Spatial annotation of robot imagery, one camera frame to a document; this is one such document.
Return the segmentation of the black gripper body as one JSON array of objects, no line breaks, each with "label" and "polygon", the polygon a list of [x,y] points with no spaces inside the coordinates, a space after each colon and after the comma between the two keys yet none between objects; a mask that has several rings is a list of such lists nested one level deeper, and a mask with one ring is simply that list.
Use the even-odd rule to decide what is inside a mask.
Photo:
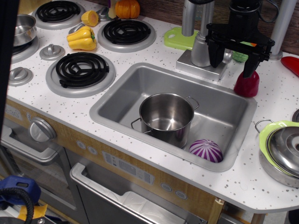
[{"label": "black gripper body", "polygon": [[250,28],[247,26],[233,27],[229,24],[210,23],[206,25],[208,34],[206,36],[207,45],[210,40],[221,42],[225,49],[251,54],[255,50],[264,50],[264,60],[269,60],[271,48],[275,42],[262,34],[257,26]]}]

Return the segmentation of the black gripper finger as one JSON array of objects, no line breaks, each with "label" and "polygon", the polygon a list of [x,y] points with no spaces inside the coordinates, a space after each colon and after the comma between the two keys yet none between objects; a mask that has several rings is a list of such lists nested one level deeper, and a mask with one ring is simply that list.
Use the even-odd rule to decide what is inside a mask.
[{"label": "black gripper finger", "polygon": [[218,65],[222,62],[224,58],[224,50],[225,48],[223,47],[221,42],[215,42],[213,40],[209,41],[208,44],[209,60],[210,60],[210,65],[213,68],[218,67]]},{"label": "black gripper finger", "polygon": [[253,72],[257,69],[260,62],[264,60],[264,50],[255,50],[248,55],[248,59],[245,62],[243,77],[251,77]]}]

